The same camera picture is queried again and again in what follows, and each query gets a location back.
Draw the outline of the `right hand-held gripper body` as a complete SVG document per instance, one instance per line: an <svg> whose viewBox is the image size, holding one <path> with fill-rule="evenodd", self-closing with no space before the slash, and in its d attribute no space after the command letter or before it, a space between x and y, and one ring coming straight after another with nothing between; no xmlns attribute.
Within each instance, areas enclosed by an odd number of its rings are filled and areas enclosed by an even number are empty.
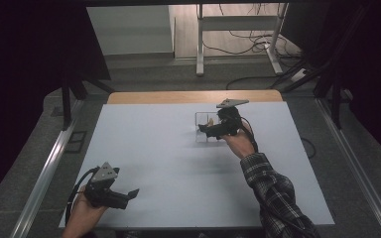
<svg viewBox="0 0 381 238"><path fill-rule="evenodd" d="M243 130L245 133L248 132L248 130L243 125L242 117L236 108L237 105L245 104L248 102L248 99L226 98L221 103L216 105L218 108L217 116L220 120L216 137L221 137L224 135L235 136L239 129Z"/></svg>

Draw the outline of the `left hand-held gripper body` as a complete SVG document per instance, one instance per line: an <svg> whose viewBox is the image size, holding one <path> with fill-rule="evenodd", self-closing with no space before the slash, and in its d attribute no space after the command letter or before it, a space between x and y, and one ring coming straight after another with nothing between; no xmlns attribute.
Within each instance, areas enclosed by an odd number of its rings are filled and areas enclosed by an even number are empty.
<svg viewBox="0 0 381 238"><path fill-rule="evenodd" d="M93 174L84 191L85 197L93 207L126 208L129 196L110 189L118 177L118 172L118 168L113 169L105 162Z"/></svg>

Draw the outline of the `clear plastic box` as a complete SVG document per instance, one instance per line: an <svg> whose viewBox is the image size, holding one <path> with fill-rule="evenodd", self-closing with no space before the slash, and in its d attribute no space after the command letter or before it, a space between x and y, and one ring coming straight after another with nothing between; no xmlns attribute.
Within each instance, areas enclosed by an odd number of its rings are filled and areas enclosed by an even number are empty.
<svg viewBox="0 0 381 238"><path fill-rule="evenodd" d="M198 143L217 143L218 140L214 137L206 137L206 134L198 130L198 124L205 125L207 123L207 116L212 115L213 125L219 123L219 117L215 112L196 112L195 113L195 140Z"/></svg>

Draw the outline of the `person's right hand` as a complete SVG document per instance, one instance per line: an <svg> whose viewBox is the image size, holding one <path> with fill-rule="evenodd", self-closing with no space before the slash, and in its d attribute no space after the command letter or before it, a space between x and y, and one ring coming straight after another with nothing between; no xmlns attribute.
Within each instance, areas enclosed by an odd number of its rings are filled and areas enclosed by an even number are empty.
<svg viewBox="0 0 381 238"><path fill-rule="evenodd" d="M222 139L240 160L255 153L255 149L249 137L242 129L239 129L236 135L224 135L222 136Z"/></svg>

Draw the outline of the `person's left hand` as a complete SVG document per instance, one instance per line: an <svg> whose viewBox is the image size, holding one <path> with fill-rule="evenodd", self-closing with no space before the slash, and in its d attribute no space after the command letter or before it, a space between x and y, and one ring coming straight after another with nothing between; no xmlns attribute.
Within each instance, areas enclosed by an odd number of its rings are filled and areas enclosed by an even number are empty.
<svg viewBox="0 0 381 238"><path fill-rule="evenodd" d="M90 231L100 220L107 206L94 207L84 195L85 186L77 193L66 228L78 233Z"/></svg>

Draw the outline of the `wooden table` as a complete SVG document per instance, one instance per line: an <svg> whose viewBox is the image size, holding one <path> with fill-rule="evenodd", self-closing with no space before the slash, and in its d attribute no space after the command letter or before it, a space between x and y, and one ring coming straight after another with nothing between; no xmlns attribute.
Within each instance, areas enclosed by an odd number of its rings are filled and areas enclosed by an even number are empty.
<svg viewBox="0 0 381 238"><path fill-rule="evenodd" d="M114 92L108 104L182 104L219 103L224 99L248 99L250 102L281 102L279 91L267 90L205 90L205 91L154 91Z"/></svg>

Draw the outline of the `white sheet table cover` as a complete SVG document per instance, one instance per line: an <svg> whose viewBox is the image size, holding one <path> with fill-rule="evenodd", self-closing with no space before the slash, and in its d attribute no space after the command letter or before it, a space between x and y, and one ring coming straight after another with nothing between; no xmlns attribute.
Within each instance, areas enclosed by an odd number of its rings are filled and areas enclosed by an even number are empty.
<svg viewBox="0 0 381 238"><path fill-rule="evenodd" d="M112 190L138 195L126 209L109 209L102 228L258 228L259 205L240 161L223 141L196 133L196 115L213 103L106 104L84 161L83 172L109 163L119 171ZM288 177L303 214L316 225L333 218L284 102L239 106L272 167Z"/></svg>

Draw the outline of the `white power strip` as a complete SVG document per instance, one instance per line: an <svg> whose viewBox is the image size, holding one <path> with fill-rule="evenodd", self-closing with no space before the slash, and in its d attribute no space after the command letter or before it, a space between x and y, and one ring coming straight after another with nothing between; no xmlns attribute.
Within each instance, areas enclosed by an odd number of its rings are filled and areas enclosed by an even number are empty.
<svg viewBox="0 0 381 238"><path fill-rule="evenodd" d="M297 73L291 77L292 82L296 82L306 76L309 72L305 68L301 68Z"/></svg>

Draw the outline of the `black stand legs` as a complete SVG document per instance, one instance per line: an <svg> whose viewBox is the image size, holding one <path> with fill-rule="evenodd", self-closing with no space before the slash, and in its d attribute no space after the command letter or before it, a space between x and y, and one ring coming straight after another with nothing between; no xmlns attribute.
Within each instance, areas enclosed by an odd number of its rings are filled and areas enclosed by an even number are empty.
<svg viewBox="0 0 381 238"><path fill-rule="evenodd" d="M90 84L102 89L107 93L113 93L114 88L101 82L98 79L91 78L84 73L68 73L62 78L62 95L63 95L63 130L65 131L73 121L72 109L70 107L70 94L77 100L84 100L88 95L85 89L84 82L87 81Z"/></svg>
<svg viewBox="0 0 381 238"><path fill-rule="evenodd" d="M343 56L370 6L367 0L347 0L347 3L349 2L353 3L353 8L344 18L343 24L330 37L329 41L332 46L322 46L325 50L329 49L325 62L315 67L299 81L280 89L281 93L288 93L317 78L318 82L313 90L314 97L325 98L326 94L330 90L332 91L330 118L337 129L341 128L339 120L342 86L340 71Z"/></svg>

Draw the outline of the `black curtain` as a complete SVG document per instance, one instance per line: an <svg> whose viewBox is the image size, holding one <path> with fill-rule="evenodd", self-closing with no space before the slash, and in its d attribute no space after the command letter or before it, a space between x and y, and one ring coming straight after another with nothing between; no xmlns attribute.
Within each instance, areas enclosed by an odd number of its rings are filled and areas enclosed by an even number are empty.
<svg viewBox="0 0 381 238"><path fill-rule="evenodd" d="M75 0L0 0L0 182L65 82L110 77L87 8Z"/></svg>
<svg viewBox="0 0 381 238"><path fill-rule="evenodd" d="M346 15L353 8L347 0L306 0L314 6L311 13L293 18L299 26L291 27L305 35L312 31L308 25L320 25L317 47L306 53L308 63L315 67L325 62L329 41L333 32L343 24ZM341 90L347 89L353 96L349 108L364 128L381 146L381 0L367 0L370 3L359 28L351 39L341 65Z"/></svg>

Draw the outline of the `black square floor frame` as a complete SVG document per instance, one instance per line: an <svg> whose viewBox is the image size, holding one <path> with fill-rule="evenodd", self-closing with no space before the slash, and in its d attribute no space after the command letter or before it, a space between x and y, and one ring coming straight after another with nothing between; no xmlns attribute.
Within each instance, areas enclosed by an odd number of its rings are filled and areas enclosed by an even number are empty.
<svg viewBox="0 0 381 238"><path fill-rule="evenodd" d="M79 154L85 143L87 132L86 131L74 131L66 143L64 151L68 154Z"/></svg>

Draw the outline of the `silver metal floor rail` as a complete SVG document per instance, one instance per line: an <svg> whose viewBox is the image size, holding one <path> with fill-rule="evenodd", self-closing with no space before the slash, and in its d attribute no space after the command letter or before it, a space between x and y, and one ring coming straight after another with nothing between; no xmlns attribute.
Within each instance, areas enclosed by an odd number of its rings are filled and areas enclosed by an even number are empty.
<svg viewBox="0 0 381 238"><path fill-rule="evenodd" d="M381 227L381 196L378 194L369 176L358 161L343 131L338 129L332 121L330 109L326 105L326 101L324 99L316 99L315 103Z"/></svg>
<svg viewBox="0 0 381 238"><path fill-rule="evenodd" d="M79 112L84 104L83 100L76 100L70 109L71 120L66 128L61 130L48 158L38 176L38 179L27 199L27 202L10 234L10 238L27 238L33 222L38 214L39 208L49 189L51 181L58 168L62 155L73 128L76 125Z"/></svg>

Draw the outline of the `white metal desk frame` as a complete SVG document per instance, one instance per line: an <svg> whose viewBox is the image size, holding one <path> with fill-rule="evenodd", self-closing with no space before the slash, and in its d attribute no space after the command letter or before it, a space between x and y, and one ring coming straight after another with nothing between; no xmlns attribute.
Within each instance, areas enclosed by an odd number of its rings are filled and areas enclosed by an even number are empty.
<svg viewBox="0 0 381 238"><path fill-rule="evenodd" d="M266 53L276 74L283 70L275 54L278 36L285 19L288 3L283 3L276 16L204 16L203 5L197 4L197 52L196 75L204 74L203 33L212 31L269 31L272 32L271 42L266 46Z"/></svg>

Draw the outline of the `white wall panel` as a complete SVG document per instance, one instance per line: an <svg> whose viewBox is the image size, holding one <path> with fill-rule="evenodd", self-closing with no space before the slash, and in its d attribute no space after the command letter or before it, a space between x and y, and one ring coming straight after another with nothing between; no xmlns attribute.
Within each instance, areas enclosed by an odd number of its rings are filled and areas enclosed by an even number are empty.
<svg viewBox="0 0 381 238"><path fill-rule="evenodd" d="M168 5L87 7L86 10L105 56L174 51Z"/></svg>

